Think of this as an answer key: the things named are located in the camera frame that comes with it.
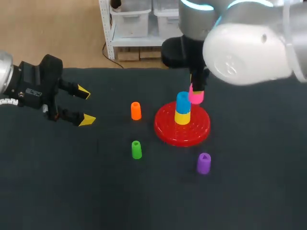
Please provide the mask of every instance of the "dark table mat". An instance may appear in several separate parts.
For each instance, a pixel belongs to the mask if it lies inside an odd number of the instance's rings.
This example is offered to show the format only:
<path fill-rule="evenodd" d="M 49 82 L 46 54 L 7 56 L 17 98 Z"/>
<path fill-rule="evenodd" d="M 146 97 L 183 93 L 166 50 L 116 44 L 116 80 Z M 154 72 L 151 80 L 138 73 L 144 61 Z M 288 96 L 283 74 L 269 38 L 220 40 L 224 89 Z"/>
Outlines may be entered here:
<path fill-rule="evenodd" d="M 188 90 L 186 70 L 65 69 L 64 78 L 92 95 L 60 93 L 58 104 L 96 116 L 92 126 L 0 106 L 1 230 L 307 229 L 307 85 L 236 87 L 211 77 L 211 134 L 176 148 L 155 136 L 153 119 Z M 133 101 L 140 122 L 130 119 Z M 204 177 L 195 167 L 205 151 L 212 170 Z"/>

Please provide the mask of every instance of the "white plastic bin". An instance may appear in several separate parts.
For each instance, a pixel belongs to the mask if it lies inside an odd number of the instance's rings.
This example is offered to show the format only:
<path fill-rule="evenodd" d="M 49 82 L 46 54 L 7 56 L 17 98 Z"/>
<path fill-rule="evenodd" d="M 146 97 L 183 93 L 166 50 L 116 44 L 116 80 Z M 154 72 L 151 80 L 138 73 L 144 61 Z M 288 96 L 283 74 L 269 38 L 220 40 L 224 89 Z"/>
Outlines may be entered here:
<path fill-rule="evenodd" d="M 147 37 L 148 15 L 152 11 L 151 0 L 123 0 L 121 12 L 110 7 L 112 19 L 116 23 L 117 36 Z"/>
<path fill-rule="evenodd" d="M 178 0 L 154 0 L 154 14 L 158 17 L 161 38 L 182 36 L 179 29 Z"/>

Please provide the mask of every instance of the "pink cup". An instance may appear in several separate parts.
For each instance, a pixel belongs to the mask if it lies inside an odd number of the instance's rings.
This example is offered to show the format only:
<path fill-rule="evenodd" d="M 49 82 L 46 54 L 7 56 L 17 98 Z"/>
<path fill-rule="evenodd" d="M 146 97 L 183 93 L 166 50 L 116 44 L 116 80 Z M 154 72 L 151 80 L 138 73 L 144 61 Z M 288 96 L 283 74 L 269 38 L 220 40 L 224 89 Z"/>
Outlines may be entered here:
<path fill-rule="evenodd" d="M 192 84 L 190 85 L 190 90 L 189 90 L 189 101 L 192 104 L 200 104 L 203 101 L 203 98 L 205 96 L 205 92 L 201 91 L 201 93 L 194 93 Z"/>

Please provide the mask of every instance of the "gray robot arm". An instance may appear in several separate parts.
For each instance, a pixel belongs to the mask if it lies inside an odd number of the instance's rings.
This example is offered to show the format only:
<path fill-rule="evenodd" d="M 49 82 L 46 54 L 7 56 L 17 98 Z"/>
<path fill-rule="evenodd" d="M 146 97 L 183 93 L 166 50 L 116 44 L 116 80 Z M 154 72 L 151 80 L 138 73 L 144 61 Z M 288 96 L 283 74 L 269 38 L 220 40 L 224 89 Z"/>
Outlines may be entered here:
<path fill-rule="evenodd" d="M 181 0 L 183 34 L 204 40 L 203 57 L 216 77 L 236 85 L 307 76 L 307 2 Z"/>

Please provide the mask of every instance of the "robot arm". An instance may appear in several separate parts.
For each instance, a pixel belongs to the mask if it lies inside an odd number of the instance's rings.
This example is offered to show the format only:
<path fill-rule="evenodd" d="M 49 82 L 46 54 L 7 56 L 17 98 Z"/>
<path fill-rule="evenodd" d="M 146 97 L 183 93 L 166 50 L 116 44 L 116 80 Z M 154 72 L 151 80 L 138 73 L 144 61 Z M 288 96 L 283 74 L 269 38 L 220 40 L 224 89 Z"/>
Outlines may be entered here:
<path fill-rule="evenodd" d="M 287 78 L 293 72 L 306 81 L 307 2 L 180 0 L 179 27 L 192 83 L 201 82 L 205 67 L 235 85 Z M 203 90 L 201 83 L 193 83 L 193 90 Z"/>
<path fill-rule="evenodd" d="M 208 69 L 235 85 L 307 76 L 307 2 L 281 7 L 243 2 L 230 7 L 203 46 Z"/>
<path fill-rule="evenodd" d="M 76 126 L 92 124 L 95 117 L 57 106 L 55 96 L 59 89 L 83 99 L 90 96 L 80 85 L 65 81 L 62 71 L 62 61 L 51 55 L 46 55 L 38 66 L 26 62 L 15 66 L 12 56 L 0 51 L 0 93 L 9 96 L 9 99 L 0 100 L 0 104 L 43 108 L 48 120 L 52 121 L 61 118 Z"/>

